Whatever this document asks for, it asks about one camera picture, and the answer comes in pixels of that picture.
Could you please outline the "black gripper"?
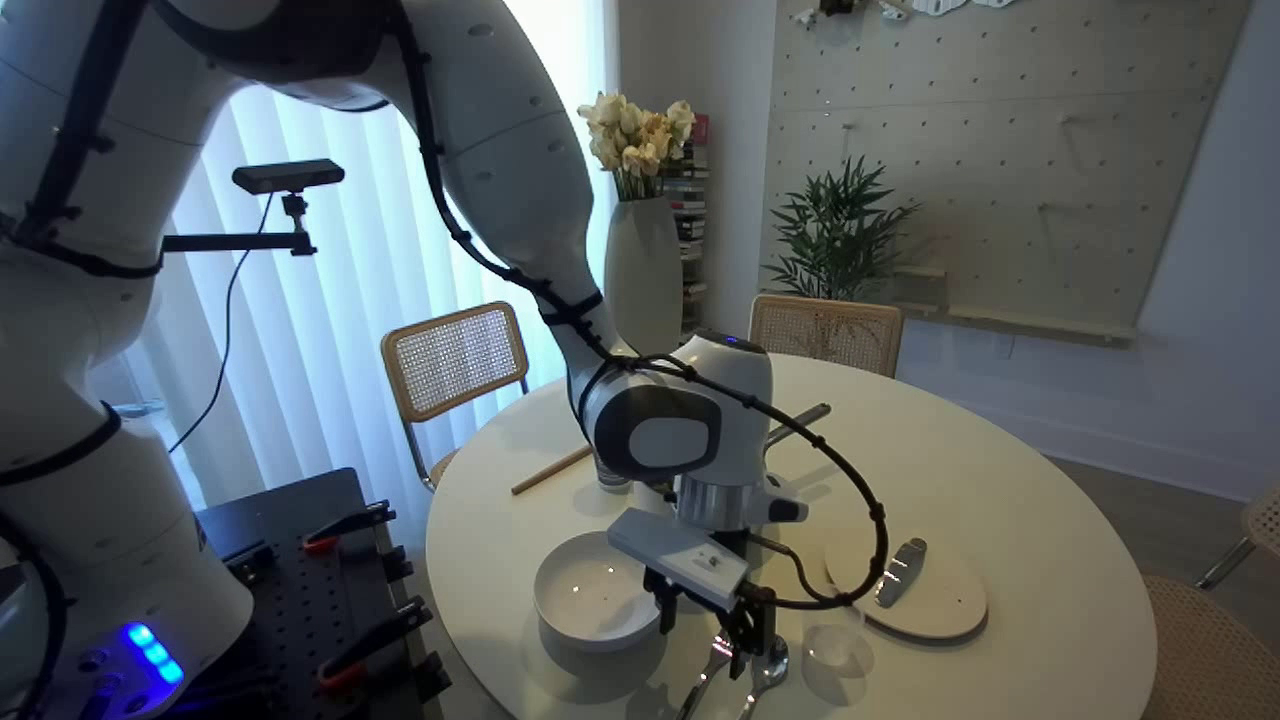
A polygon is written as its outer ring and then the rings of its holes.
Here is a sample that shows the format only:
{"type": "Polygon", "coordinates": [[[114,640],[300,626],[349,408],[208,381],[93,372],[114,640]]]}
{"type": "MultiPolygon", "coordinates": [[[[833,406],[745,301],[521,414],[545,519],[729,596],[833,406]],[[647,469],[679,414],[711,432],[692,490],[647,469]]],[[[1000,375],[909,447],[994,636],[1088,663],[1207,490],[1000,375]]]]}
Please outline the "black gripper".
{"type": "Polygon", "coordinates": [[[677,628],[677,601],[686,596],[692,605],[706,609],[729,640],[747,658],[766,658],[774,645],[774,591],[759,586],[734,586],[729,596],[698,591],[679,586],[656,567],[644,573],[644,591],[658,609],[658,636],[677,628]]]}

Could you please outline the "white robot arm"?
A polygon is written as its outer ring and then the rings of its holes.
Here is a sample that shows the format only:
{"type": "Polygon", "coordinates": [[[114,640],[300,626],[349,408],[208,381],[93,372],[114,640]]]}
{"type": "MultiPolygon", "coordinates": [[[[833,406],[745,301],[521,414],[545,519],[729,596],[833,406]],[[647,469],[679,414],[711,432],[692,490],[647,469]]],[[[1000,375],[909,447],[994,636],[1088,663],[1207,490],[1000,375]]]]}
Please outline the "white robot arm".
{"type": "Polygon", "coordinates": [[[667,479],[647,543],[791,512],[766,485],[766,359],[722,341],[633,353],[586,259],[592,181],[508,0],[3,0],[0,506],[36,618],[3,649],[12,720],[161,718],[251,621],[161,442],[93,392],[138,341],[163,232],[223,109],[277,92],[398,126],[426,211],[523,290],[608,485],[667,479]]]}

